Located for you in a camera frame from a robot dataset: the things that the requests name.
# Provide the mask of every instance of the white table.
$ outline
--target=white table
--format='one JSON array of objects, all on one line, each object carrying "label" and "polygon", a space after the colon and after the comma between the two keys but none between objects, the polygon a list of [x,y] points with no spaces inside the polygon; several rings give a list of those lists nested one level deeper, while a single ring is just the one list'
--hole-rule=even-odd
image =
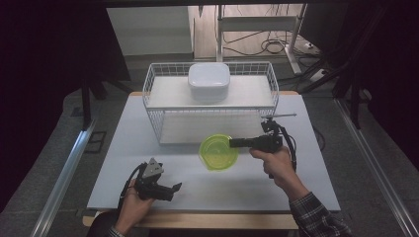
[{"label": "white table", "polygon": [[[329,210],[340,210],[302,97],[281,96],[277,114],[292,113],[296,113],[296,117],[276,118],[276,121],[284,126],[296,141],[297,173]],[[252,158],[247,148],[240,148],[236,164],[223,172],[208,171],[198,157],[198,149],[198,145],[159,146],[145,112],[142,97],[135,94],[129,96],[87,207],[116,208],[120,192],[132,170],[154,157],[163,163],[165,170],[159,184],[171,187],[183,183],[183,186],[175,193],[172,201],[158,200],[154,203],[149,219],[143,221],[145,225],[148,223],[155,226],[155,221],[161,220],[162,215],[153,213],[162,212],[175,214],[172,217],[177,223],[167,221],[170,215],[165,215],[167,218],[161,220],[170,222],[167,227],[185,227],[182,221],[179,223],[179,216],[185,216],[179,214],[185,213],[197,216],[221,214],[235,218],[238,214],[241,217],[253,218],[248,220],[253,223],[255,219],[251,216],[257,215],[257,218],[260,218],[263,214],[265,218],[273,218],[273,222],[260,224],[259,227],[275,228],[278,218],[283,218],[281,214],[290,213],[287,196],[275,186],[273,180],[268,179],[263,172],[262,161]],[[196,219],[190,218],[185,217],[185,220],[195,221],[194,226],[201,226]],[[241,222],[242,225],[229,223],[227,227],[258,228],[255,224],[246,226],[245,220]],[[224,221],[219,224],[221,227],[226,225]]]}]

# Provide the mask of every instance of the lid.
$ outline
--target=lid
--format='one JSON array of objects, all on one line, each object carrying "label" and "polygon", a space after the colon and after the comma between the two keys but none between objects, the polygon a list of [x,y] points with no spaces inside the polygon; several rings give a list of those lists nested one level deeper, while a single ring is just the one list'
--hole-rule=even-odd
[{"label": "lid", "polygon": [[192,87],[225,87],[230,83],[230,69],[222,62],[203,62],[191,66],[188,81]]},{"label": "lid", "polygon": [[207,137],[200,146],[200,158],[210,171],[230,168],[237,160],[238,148],[230,148],[230,136],[214,134]]}]

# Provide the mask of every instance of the white wall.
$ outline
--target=white wall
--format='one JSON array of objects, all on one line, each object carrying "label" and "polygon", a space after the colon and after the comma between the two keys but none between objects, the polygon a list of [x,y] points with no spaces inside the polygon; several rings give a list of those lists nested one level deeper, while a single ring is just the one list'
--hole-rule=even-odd
[{"label": "white wall", "polygon": [[192,52],[188,7],[109,8],[123,55]]}]

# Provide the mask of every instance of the shirt cuff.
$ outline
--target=shirt cuff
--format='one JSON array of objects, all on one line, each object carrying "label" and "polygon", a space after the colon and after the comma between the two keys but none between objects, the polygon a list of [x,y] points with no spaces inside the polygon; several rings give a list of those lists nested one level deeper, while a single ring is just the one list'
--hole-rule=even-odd
[{"label": "shirt cuff", "polygon": [[114,226],[112,226],[111,229],[109,229],[108,234],[110,237],[125,237],[122,233],[118,232],[118,230],[116,230]]},{"label": "shirt cuff", "polygon": [[321,219],[322,216],[330,214],[312,192],[305,197],[291,201],[290,209],[295,221],[302,226],[311,224],[313,220]]}]

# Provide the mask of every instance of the white shelf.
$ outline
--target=white shelf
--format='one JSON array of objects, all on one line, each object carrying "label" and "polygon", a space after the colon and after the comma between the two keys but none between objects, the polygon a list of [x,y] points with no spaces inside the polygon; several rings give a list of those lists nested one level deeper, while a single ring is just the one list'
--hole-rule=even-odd
[{"label": "white shelf", "polygon": [[192,97],[187,76],[156,76],[150,92],[148,110],[157,109],[274,109],[269,81],[265,75],[231,75],[228,96],[206,104]]},{"label": "white shelf", "polygon": [[264,133],[260,122],[260,115],[256,111],[166,113],[160,144],[199,144],[216,133],[232,137],[256,137]]}]

